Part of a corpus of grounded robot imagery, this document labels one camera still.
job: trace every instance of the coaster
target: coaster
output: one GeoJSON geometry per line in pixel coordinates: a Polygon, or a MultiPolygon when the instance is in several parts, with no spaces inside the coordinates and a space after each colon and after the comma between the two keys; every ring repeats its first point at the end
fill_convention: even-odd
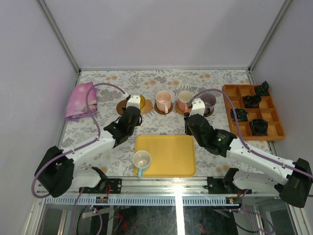
{"type": "Polygon", "coordinates": [[[209,117],[209,116],[211,116],[213,114],[213,112],[214,112],[214,109],[209,114],[204,114],[203,116],[204,117],[209,117]]]}
{"type": "MultiPolygon", "coordinates": [[[[127,100],[122,100],[119,102],[116,106],[116,111],[118,114],[122,115],[123,114],[123,107],[125,107],[127,104],[127,100]]],[[[153,104],[150,100],[146,99],[145,105],[140,109],[140,114],[146,114],[150,112],[153,109],[153,104]]]]}
{"type": "Polygon", "coordinates": [[[178,114],[184,115],[184,112],[179,109],[177,102],[176,102],[176,105],[175,105],[175,110],[176,110],[176,112],[177,112],[178,114]]]}
{"type": "Polygon", "coordinates": [[[156,111],[158,114],[166,115],[166,114],[169,114],[172,110],[173,110],[173,103],[172,103],[170,109],[168,110],[168,113],[164,113],[163,111],[159,110],[159,109],[157,108],[157,103],[155,103],[155,111],[156,111]]]}

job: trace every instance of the black cable bundle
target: black cable bundle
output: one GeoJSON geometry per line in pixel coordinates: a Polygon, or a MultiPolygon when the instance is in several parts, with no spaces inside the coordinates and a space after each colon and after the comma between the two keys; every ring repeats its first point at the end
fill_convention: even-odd
{"type": "Polygon", "coordinates": [[[253,136],[267,136],[268,122],[263,119],[254,119],[249,122],[251,133],[253,136]]]}
{"type": "Polygon", "coordinates": [[[255,87],[254,91],[259,96],[269,96],[268,93],[268,82],[263,82],[259,87],[255,87]]]}
{"type": "MultiPolygon", "coordinates": [[[[248,112],[245,109],[235,109],[238,121],[248,121],[248,112]]],[[[235,121],[234,112],[230,110],[230,116],[235,121]]]]}
{"type": "Polygon", "coordinates": [[[254,96],[247,95],[243,97],[245,108],[249,108],[249,109],[259,108],[259,104],[261,100],[262,98],[259,95],[254,95],[254,96]]]}

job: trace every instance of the floral pattern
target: floral pattern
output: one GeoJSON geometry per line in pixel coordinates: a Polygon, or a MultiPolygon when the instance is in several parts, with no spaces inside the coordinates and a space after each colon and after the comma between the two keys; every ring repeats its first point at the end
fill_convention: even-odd
{"type": "MultiPolygon", "coordinates": [[[[107,82],[121,87],[128,94],[142,94],[146,99],[155,102],[159,91],[169,91],[173,102],[177,101],[180,91],[188,90],[196,94],[204,89],[221,89],[224,84],[249,84],[245,70],[154,70],[154,71],[84,71],[79,83],[92,81],[94,84],[107,82]]],[[[229,130],[224,100],[218,92],[214,113],[207,117],[214,128],[229,130]]],[[[116,105],[123,100],[120,91],[106,86],[97,87],[98,113],[96,119],[103,128],[119,115],[116,105]]],[[[135,176],[132,157],[135,140],[139,135],[184,135],[184,120],[175,109],[167,115],[160,115],[155,110],[142,115],[143,123],[134,134],[118,147],[101,153],[82,165],[81,169],[97,166],[108,176],[135,176]]],[[[79,122],[68,122],[63,138],[62,148],[71,148],[97,134],[92,119],[82,118],[79,122]]],[[[256,171],[242,162],[210,154],[201,148],[196,141],[195,153],[197,173],[195,176],[224,176],[230,167],[247,171],[256,171]]],[[[269,151],[266,141],[249,141],[255,147],[269,151]]]]}

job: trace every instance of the folded towel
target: folded towel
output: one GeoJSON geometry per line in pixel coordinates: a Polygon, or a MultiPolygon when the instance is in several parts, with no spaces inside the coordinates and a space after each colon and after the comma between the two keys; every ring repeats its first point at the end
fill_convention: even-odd
{"type": "Polygon", "coordinates": [[[65,119],[68,121],[78,121],[80,118],[91,117],[97,113],[97,95],[93,88],[88,96],[88,105],[91,113],[87,113],[86,94],[93,86],[92,82],[85,83],[74,87],[70,95],[67,109],[65,111],[65,119]]]}

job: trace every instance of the white wall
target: white wall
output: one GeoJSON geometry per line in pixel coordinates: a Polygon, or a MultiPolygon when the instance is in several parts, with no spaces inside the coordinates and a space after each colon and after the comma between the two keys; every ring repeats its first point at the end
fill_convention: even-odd
{"type": "Polygon", "coordinates": [[[248,67],[284,0],[46,0],[80,67],[248,67]]]}
{"type": "Polygon", "coordinates": [[[30,186],[56,143],[75,72],[34,0],[0,7],[0,234],[21,233],[30,186]]]}
{"type": "MultiPolygon", "coordinates": [[[[280,153],[308,160],[313,170],[312,9],[312,0],[293,1],[253,74],[258,83],[268,81],[286,131],[276,143],[280,153]]],[[[313,198],[305,209],[313,226],[313,198]]]]}

